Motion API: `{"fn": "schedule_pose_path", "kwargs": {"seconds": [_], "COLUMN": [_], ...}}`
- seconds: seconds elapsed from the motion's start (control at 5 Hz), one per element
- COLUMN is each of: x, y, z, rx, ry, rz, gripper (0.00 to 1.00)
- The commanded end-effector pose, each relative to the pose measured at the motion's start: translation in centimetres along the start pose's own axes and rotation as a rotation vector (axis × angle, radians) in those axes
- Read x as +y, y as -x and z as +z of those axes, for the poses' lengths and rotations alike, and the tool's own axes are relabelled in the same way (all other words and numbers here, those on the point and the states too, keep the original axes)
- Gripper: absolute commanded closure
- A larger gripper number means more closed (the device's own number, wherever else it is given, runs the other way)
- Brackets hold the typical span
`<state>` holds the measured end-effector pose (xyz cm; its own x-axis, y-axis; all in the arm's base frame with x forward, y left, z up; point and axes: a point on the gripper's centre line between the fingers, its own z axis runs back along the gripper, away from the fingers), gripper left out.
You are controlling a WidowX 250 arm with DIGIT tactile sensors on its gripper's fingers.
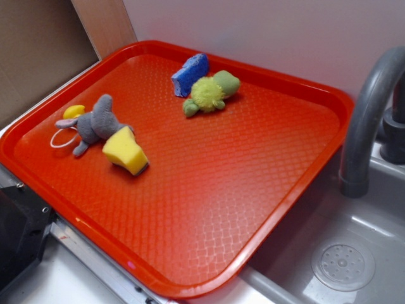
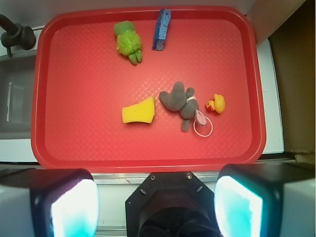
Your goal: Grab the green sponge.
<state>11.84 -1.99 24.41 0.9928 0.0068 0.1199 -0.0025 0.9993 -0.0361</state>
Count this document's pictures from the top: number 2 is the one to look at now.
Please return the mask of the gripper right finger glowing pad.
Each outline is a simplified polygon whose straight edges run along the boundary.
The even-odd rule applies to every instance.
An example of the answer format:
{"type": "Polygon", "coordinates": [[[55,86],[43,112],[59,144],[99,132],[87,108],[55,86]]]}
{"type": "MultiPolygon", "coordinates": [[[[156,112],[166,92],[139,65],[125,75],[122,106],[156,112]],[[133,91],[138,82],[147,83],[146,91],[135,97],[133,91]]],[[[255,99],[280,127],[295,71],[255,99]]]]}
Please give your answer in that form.
{"type": "Polygon", "coordinates": [[[216,182],[214,208],[225,237],[314,237],[315,165],[227,164],[216,182]]]}

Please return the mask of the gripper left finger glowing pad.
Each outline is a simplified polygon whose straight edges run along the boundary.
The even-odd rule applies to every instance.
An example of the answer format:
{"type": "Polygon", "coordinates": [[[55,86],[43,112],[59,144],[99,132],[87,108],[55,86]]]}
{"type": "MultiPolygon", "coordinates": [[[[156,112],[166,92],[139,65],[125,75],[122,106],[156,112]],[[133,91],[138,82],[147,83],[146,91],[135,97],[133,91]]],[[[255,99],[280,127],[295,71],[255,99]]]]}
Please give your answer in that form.
{"type": "Polygon", "coordinates": [[[79,169],[2,169],[2,237],[93,237],[100,211],[98,186],[79,169]]]}

